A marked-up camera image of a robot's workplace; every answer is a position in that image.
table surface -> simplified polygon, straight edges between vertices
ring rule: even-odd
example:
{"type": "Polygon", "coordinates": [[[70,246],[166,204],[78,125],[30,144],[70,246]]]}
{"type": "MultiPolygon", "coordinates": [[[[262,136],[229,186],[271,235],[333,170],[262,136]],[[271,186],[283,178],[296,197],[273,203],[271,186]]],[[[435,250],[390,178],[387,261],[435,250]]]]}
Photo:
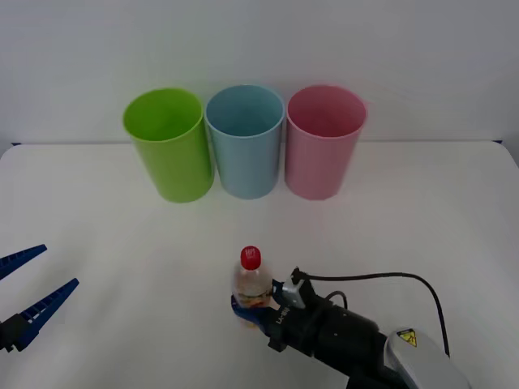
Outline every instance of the table surface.
{"type": "MultiPolygon", "coordinates": [[[[0,283],[0,318],[80,285],[25,351],[0,353],[0,387],[345,387],[233,316],[233,265],[256,245],[278,280],[296,266],[425,277],[473,387],[516,388],[518,242],[519,169],[491,142],[360,143],[341,193],[324,202],[281,177],[253,201],[216,179],[188,204],[156,194],[129,144],[13,147],[0,160],[0,256],[49,250],[0,283]]],[[[315,289],[343,290],[382,331],[418,327],[441,344],[434,302],[414,280],[315,289]]]]}

cup rim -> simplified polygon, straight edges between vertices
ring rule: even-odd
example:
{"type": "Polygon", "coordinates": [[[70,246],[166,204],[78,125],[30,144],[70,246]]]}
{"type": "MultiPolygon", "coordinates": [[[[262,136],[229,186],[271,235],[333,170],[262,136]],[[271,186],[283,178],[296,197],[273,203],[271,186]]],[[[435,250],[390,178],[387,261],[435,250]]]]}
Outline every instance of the cup rim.
{"type": "Polygon", "coordinates": [[[350,136],[355,136],[355,135],[358,135],[358,133],[360,132],[360,130],[366,125],[366,120],[367,120],[367,105],[366,103],[364,102],[363,99],[361,99],[359,97],[359,95],[357,95],[357,93],[353,93],[352,91],[350,91],[348,88],[345,88],[345,87],[342,87],[341,85],[336,85],[336,84],[330,84],[330,83],[316,83],[316,84],[313,84],[313,85],[309,85],[307,87],[304,87],[303,89],[299,89],[297,92],[295,92],[292,97],[290,97],[289,99],[289,103],[286,105],[286,119],[289,121],[290,125],[296,129],[297,131],[301,132],[302,134],[310,137],[310,138],[313,138],[313,139],[319,139],[319,140],[323,140],[323,141],[334,141],[334,140],[341,140],[341,139],[347,139],[349,138],[350,136]],[[297,95],[298,93],[302,92],[302,91],[305,91],[309,88],[315,88],[315,87],[328,87],[328,88],[336,88],[336,89],[341,89],[342,91],[344,92],[348,92],[349,94],[351,94],[353,97],[355,97],[358,101],[361,102],[362,104],[362,107],[364,108],[364,120],[362,122],[362,125],[359,126],[359,128],[355,131],[352,131],[350,132],[349,134],[346,134],[346,135],[341,135],[341,136],[322,136],[322,135],[315,135],[315,134],[311,134],[310,132],[308,131],[305,131],[304,129],[302,129],[301,127],[299,127],[297,124],[294,123],[294,121],[292,120],[292,118],[290,117],[289,115],[289,106],[290,106],[290,102],[292,101],[292,99],[294,98],[295,95],[297,95]]]}
{"type": "Polygon", "coordinates": [[[274,91],[273,89],[271,88],[268,88],[268,87],[265,87],[263,85],[255,85],[253,83],[240,83],[239,85],[233,85],[232,87],[227,87],[227,88],[223,88],[221,89],[220,91],[218,91],[217,93],[215,93],[209,100],[208,100],[208,103],[205,105],[205,109],[204,109],[204,119],[205,119],[205,122],[208,124],[208,126],[211,128],[211,130],[214,130],[215,132],[217,132],[218,134],[221,134],[221,135],[224,135],[224,136],[227,136],[229,138],[233,138],[233,139],[253,139],[253,138],[258,138],[260,136],[263,136],[263,135],[266,135],[272,131],[274,131],[280,124],[283,123],[283,120],[285,120],[285,117],[286,117],[286,106],[285,106],[285,101],[281,98],[281,96],[279,95],[279,93],[277,93],[276,91],[274,91]],[[215,98],[218,94],[220,94],[221,92],[223,91],[226,91],[227,89],[232,89],[232,88],[240,88],[240,87],[254,87],[254,88],[260,88],[260,89],[263,89],[267,92],[270,92],[272,93],[280,102],[281,102],[281,117],[280,119],[277,121],[277,123],[272,126],[271,128],[269,128],[268,130],[260,133],[260,134],[255,134],[255,135],[231,135],[231,134],[227,134],[226,132],[222,131],[222,130],[218,130],[208,119],[208,106],[209,106],[209,103],[211,102],[211,100],[213,98],[215,98]]]}
{"type": "Polygon", "coordinates": [[[172,140],[178,140],[178,139],[181,139],[185,136],[188,136],[191,132],[193,132],[193,130],[195,130],[195,128],[202,122],[202,119],[204,118],[204,105],[202,104],[202,101],[200,100],[200,98],[193,92],[191,91],[188,91],[187,89],[184,89],[184,88],[157,88],[157,89],[152,89],[151,91],[147,91],[145,93],[142,93],[140,95],[138,95],[134,100],[131,101],[131,103],[124,109],[124,113],[122,114],[122,126],[124,127],[124,130],[127,132],[127,134],[129,134],[130,137],[132,137],[133,139],[135,140],[138,140],[139,142],[146,142],[146,143],[166,143],[166,142],[171,142],[172,140]],[[126,126],[126,116],[127,116],[127,112],[128,112],[128,109],[138,100],[140,99],[141,97],[144,97],[146,95],[150,95],[152,93],[155,93],[155,92],[162,92],[162,91],[180,91],[180,92],[184,92],[188,95],[191,95],[195,98],[196,102],[199,104],[200,106],[200,116],[198,118],[198,120],[196,121],[196,123],[193,125],[192,128],[190,128],[189,130],[187,130],[186,132],[184,132],[183,134],[179,135],[179,136],[174,136],[173,138],[168,138],[168,139],[163,139],[163,140],[149,140],[149,139],[143,139],[143,138],[140,138],[136,135],[133,135],[128,129],[127,129],[127,126],[126,126]]]}

plastic bottle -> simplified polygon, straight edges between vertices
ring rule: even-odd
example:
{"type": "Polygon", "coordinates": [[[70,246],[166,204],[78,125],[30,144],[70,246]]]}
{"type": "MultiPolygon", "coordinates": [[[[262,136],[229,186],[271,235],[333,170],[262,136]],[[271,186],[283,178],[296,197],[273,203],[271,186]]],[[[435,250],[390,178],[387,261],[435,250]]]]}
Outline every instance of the plastic bottle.
{"type": "Polygon", "coordinates": [[[257,247],[242,250],[240,262],[234,268],[233,295],[244,308],[268,306],[272,296],[272,275],[261,263],[257,247]]]}

bottle label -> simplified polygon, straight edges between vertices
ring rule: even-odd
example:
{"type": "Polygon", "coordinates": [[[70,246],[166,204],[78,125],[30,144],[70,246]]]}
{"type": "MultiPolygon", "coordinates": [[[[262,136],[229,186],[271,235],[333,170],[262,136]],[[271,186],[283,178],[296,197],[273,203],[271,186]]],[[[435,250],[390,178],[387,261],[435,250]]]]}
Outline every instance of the bottle label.
{"type": "Polygon", "coordinates": [[[268,306],[271,296],[272,290],[268,290],[265,293],[261,293],[258,296],[247,296],[246,294],[238,293],[238,303],[240,306],[245,308],[257,308],[261,306],[268,306]]]}

warning label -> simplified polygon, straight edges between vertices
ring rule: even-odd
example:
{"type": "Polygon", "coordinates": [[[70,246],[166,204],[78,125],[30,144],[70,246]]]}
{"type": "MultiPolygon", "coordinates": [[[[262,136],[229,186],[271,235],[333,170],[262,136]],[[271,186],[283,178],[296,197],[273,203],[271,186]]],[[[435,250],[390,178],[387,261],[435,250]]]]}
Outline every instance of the warning label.
{"type": "Polygon", "coordinates": [[[411,346],[417,346],[416,332],[414,332],[414,329],[410,328],[409,330],[397,332],[397,334],[411,346]]]}

